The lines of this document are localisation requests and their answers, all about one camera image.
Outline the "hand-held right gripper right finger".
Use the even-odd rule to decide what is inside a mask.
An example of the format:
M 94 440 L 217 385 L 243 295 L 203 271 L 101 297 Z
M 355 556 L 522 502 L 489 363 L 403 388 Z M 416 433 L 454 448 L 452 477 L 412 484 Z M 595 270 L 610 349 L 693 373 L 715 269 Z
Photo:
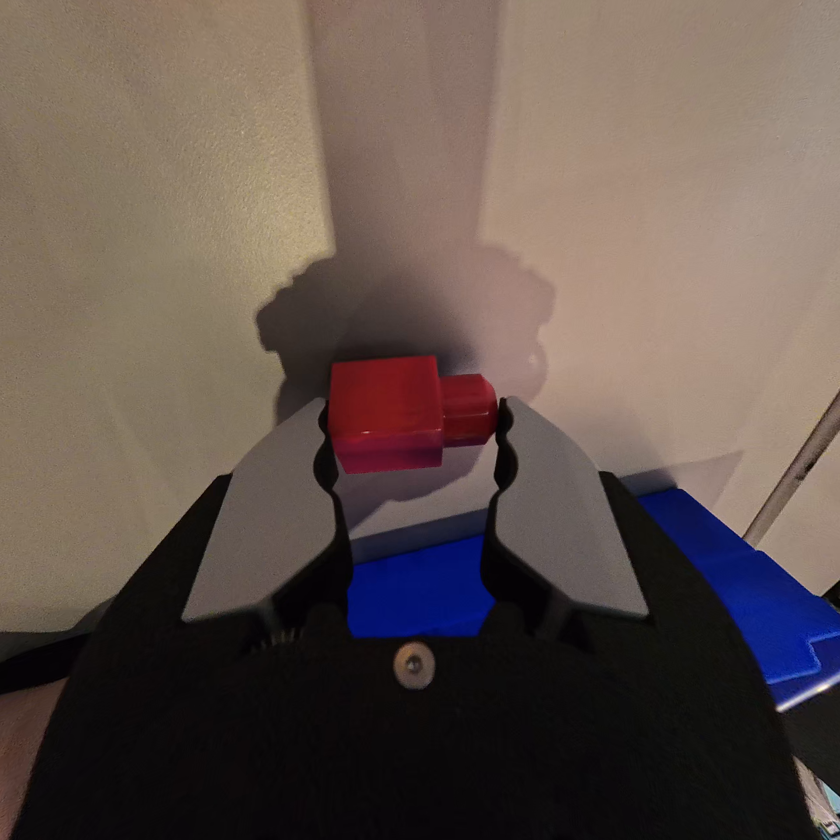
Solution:
M 496 441 L 480 562 L 488 592 L 526 621 L 577 612 L 646 619 L 601 474 L 583 448 L 515 396 L 500 400 Z

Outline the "red mega block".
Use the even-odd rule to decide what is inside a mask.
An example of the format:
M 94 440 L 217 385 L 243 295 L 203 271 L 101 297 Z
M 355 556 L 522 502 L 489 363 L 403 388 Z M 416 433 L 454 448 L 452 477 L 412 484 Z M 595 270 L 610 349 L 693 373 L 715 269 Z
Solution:
M 488 380 L 442 375 L 433 355 L 332 364 L 328 431 L 348 475 L 438 468 L 447 448 L 481 447 L 497 423 Z

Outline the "blue plastic bin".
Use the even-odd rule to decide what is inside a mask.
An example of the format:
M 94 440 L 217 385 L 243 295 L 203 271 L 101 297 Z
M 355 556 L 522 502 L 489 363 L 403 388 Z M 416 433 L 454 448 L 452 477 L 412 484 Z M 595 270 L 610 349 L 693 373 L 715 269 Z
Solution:
M 749 546 L 681 489 L 638 499 L 727 607 L 787 711 L 838 686 L 838 611 Z M 474 636 L 491 606 L 480 582 L 483 536 L 357 564 L 349 625 L 357 637 Z

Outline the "grey metal pole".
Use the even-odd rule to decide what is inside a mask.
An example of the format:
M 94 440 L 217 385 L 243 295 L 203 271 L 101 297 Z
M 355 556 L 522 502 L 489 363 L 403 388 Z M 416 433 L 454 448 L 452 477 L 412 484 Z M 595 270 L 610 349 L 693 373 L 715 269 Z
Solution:
M 759 545 L 838 434 L 839 394 L 837 393 L 762 504 L 759 512 L 750 522 L 743 534 L 746 543 L 754 548 Z

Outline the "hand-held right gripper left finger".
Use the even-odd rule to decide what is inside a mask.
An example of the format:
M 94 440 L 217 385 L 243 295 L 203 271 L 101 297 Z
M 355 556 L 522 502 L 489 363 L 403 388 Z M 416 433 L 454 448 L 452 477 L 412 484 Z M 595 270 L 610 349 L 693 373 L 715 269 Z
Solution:
M 234 468 L 182 613 L 186 623 L 274 603 L 297 623 L 311 602 L 346 609 L 352 554 L 328 404 L 312 399 Z

